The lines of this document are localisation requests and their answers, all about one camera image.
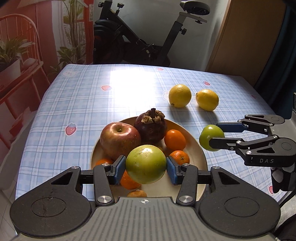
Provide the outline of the small orange kumquat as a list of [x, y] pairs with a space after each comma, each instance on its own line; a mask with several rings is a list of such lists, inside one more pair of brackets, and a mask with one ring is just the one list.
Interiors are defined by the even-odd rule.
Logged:
[[98, 160], [95, 165], [102, 165], [102, 164], [113, 164], [113, 161], [109, 158], [103, 158], [103, 159], [100, 159]]

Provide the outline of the small tangerine back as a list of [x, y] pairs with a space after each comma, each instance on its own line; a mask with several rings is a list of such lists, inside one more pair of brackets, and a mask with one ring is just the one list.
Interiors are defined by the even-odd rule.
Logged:
[[175, 160], [175, 162], [179, 165], [184, 163], [190, 163], [190, 158], [187, 153], [181, 150], [173, 151], [170, 153], [170, 156]]

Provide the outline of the orange tangerine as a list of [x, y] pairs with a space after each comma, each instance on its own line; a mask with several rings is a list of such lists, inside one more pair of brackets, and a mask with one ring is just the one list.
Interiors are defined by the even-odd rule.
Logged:
[[172, 151], [184, 150], [187, 144], [184, 135], [178, 130], [169, 130], [164, 137], [164, 141], [166, 147]]
[[124, 187], [127, 190], [133, 190], [133, 189], [138, 189], [141, 187], [140, 183], [135, 182], [125, 171], [123, 173], [123, 176], [121, 178], [120, 184], [122, 187]]

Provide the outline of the orange tangerine front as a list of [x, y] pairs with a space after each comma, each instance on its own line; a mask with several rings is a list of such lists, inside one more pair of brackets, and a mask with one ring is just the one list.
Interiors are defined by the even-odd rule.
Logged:
[[166, 147], [172, 151], [184, 150], [187, 144], [184, 135], [178, 130], [169, 130], [164, 137], [164, 141]]

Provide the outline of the brown longan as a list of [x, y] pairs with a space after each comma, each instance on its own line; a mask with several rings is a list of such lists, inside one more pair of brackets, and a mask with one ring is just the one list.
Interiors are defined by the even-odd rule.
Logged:
[[128, 193], [127, 197], [147, 197], [147, 194], [143, 190], [134, 190]]

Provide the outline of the green apple back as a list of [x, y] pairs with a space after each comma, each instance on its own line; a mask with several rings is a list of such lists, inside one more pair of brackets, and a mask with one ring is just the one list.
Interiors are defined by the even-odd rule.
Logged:
[[224, 138], [224, 132], [216, 125], [207, 125], [206, 127], [203, 128], [200, 137], [199, 137], [199, 143], [200, 145], [208, 150], [208, 151], [218, 151], [219, 149], [213, 149], [209, 145], [209, 141], [211, 138]]

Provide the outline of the green apple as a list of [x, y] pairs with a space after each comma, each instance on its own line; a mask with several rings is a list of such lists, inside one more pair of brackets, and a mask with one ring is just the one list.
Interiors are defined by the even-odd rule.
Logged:
[[218, 151], [219, 149], [213, 149], [209, 145], [209, 141], [211, 138], [224, 138], [224, 132], [216, 125], [207, 125], [206, 127], [203, 128], [200, 137], [199, 137], [199, 143], [200, 145], [208, 150], [208, 151]]
[[165, 154], [156, 146], [141, 145], [126, 157], [125, 169], [137, 183], [151, 184], [163, 177], [167, 168]]

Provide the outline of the red apple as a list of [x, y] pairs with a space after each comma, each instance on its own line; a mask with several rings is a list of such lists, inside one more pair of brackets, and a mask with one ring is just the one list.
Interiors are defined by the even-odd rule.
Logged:
[[142, 143], [138, 130], [132, 125], [122, 122], [106, 125], [100, 134], [99, 142], [103, 151], [113, 161], [120, 155], [127, 157], [134, 148]]

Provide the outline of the green apple front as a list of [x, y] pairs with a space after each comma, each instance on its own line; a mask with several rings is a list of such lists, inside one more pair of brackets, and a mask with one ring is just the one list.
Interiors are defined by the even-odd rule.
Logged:
[[141, 145], [126, 157], [125, 169], [137, 183], [151, 184], [163, 177], [167, 168], [165, 154], [156, 146]]

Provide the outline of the dark purple mangosteen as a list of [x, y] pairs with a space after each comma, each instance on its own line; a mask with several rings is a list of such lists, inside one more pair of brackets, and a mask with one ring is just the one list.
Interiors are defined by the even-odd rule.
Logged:
[[165, 115], [155, 108], [140, 114], [134, 122], [134, 127], [144, 143], [157, 143], [167, 133]]

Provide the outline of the yellow orange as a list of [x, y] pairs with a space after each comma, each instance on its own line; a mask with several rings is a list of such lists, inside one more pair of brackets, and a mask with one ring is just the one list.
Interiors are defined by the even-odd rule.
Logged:
[[196, 101], [205, 111], [213, 111], [219, 104], [219, 96], [210, 89], [203, 89], [196, 93]]
[[191, 100], [190, 89], [183, 84], [173, 86], [169, 91], [169, 103], [175, 108], [184, 108]]

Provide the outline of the blue plaid tablecloth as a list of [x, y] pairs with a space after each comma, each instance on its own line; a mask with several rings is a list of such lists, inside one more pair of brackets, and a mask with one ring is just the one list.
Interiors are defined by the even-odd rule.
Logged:
[[[191, 99], [169, 104], [168, 93], [186, 85], [192, 94], [210, 89], [219, 96], [213, 112]], [[67, 65], [45, 92], [23, 151], [16, 197], [71, 166], [88, 169], [102, 129], [151, 108], [198, 139], [209, 124], [237, 121], [272, 109], [242, 77], [141, 65]]]

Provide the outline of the wooden door panel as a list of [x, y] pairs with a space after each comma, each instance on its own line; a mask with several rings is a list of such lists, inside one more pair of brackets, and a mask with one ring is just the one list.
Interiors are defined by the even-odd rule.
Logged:
[[206, 71], [241, 76], [254, 85], [278, 38], [285, 8], [283, 1], [229, 1]]

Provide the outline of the black exercise bike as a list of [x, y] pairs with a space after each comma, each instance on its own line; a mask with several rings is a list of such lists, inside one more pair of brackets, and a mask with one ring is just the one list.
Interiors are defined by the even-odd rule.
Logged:
[[169, 30], [162, 29], [164, 18], [148, 9], [136, 9], [131, 20], [119, 13], [123, 3], [112, 10], [112, 1], [101, 1], [99, 19], [93, 25], [93, 64], [139, 64], [168, 67], [169, 52], [178, 35], [185, 35], [186, 19], [206, 23], [210, 6], [200, 1], [181, 1], [181, 11]]

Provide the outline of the printed room backdrop curtain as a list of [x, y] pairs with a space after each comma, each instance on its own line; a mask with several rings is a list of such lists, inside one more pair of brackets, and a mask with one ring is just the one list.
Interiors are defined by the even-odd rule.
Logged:
[[54, 78], [93, 61], [94, 1], [1, 1], [1, 158]]

